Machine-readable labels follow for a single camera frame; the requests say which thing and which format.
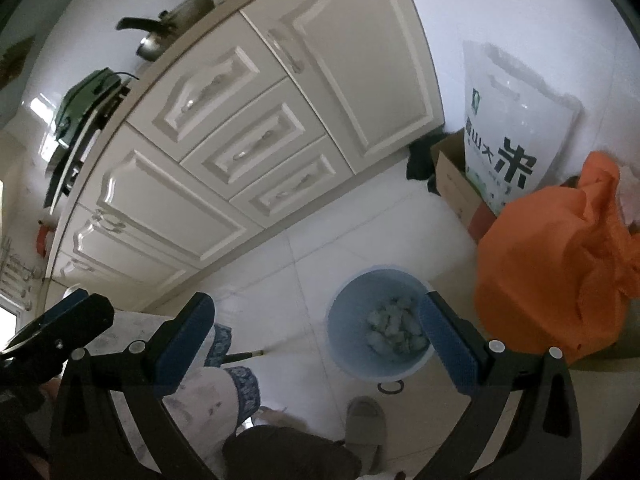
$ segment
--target orange bag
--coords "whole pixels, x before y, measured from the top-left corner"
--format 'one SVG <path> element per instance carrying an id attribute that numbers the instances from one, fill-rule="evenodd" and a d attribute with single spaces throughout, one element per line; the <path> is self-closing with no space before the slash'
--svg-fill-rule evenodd
<path id="1" fill-rule="evenodd" d="M 640 296 L 640 234 L 618 214 L 620 172 L 592 152 L 577 189 L 546 187 L 508 204 L 478 245 L 475 304 L 514 351 L 557 346 L 567 362 L 613 344 Z"/>

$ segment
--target gray slipper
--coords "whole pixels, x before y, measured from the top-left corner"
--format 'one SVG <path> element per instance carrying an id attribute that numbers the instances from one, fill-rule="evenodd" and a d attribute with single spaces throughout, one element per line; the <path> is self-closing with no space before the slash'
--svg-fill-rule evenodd
<path id="1" fill-rule="evenodd" d="M 344 447 L 362 462 L 361 475 L 380 473 L 385 463 L 385 412 L 371 397 L 356 397 L 347 408 Z"/>

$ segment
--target cabinet door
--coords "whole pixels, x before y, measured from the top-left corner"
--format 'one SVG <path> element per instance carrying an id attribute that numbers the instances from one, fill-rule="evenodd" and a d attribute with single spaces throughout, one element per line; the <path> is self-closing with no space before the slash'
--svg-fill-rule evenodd
<path id="1" fill-rule="evenodd" d="M 354 171 L 444 122 L 412 0 L 256 0 L 242 13 Z"/>
<path id="2" fill-rule="evenodd" d="M 79 201 L 101 225 L 197 268 L 261 231 L 127 124 L 102 154 Z"/>
<path id="3" fill-rule="evenodd" d="M 181 165 L 231 198 L 324 135 L 306 99 L 285 79 L 220 126 Z"/>
<path id="4" fill-rule="evenodd" d="M 72 281 L 71 276 L 80 278 L 82 274 L 86 281 L 80 283 L 91 289 L 95 283 L 89 281 L 88 274 L 101 276 L 127 293 L 133 291 L 135 297 L 132 301 L 136 309 L 159 298 L 197 272 L 194 267 L 143 244 L 125 230 L 97 219 L 80 205 L 71 215 L 60 250 L 80 262 L 71 262 L 74 264 L 72 267 L 67 263 L 67 269 L 60 270 L 60 276 L 62 272 L 67 276 L 67 283 Z M 106 284 L 104 287 L 100 290 L 107 290 Z M 115 292 L 107 294 L 107 297 L 111 298 L 113 294 Z"/>
<path id="5" fill-rule="evenodd" d="M 89 292 L 105 296 L 115 308 L 139 311 L 151 298 L 151 291 L 129 278 L 107 268 L 84 261 L 79 256 L 59 252 L 52 278 L 64 286 L 79 284 Z M 55 299 L 59 302 L 62 296 Z"/>
<path id="6" fill-rule="evenodd" d="M 260 37 L 236 14 L 189 49 L 128 120 L 165 153 L 181 160 L 285 75 Z"/>
<path id="7" fill-rule="evenodd" d="M 238 193 L 230 202 L 263 227 L 300 209 L 353 176 L 324 136 Z"/>

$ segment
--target pot handle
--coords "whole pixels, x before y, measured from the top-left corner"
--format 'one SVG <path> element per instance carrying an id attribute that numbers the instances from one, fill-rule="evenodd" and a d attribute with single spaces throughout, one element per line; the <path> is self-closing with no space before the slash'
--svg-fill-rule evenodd
<path id="1" fill-rule="evenodd" d="M 123 30 L 124 28 L 146 30 L 147 32 L 161 34 L 162 36 L 166 36 L 171 32 L 171 27 L 168 24 L 148 18 L 122 18 L 116 25 L 116 30 Z"/>
<path id="2" fill-rule="evenodd" d="M 402 393 L 402 391 L 404 390 L 404 381 L 394 381 L 394 382 L 398 383 L 398 385 L 399 385 L 399 388 L 397 390 L 391 390 L 391 391 L 385 390 L 382 387 L 382 383 L 378 383 L 378 391 L 381 394 L 385 394 L 385 395 L 397 395 L 397 394 Z"/>

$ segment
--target bucket handle ring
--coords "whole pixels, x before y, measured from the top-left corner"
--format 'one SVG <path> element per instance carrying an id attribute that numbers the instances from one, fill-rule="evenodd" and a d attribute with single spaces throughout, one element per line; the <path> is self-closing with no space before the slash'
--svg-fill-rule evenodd
<path id="1" fill-rule="evenodd" d="M 385 390 L 382 387 L 382 383 L 378 383 L 378 391 L 381 394 L 385 394 L 385 395 L 397 395 L 402 393 L 402 391 L 404 390 L 404 381 L 399 380 L 399 381 L 394 381 L 395 383 L 398 383 L 399 388 L 397 390 Z"/>

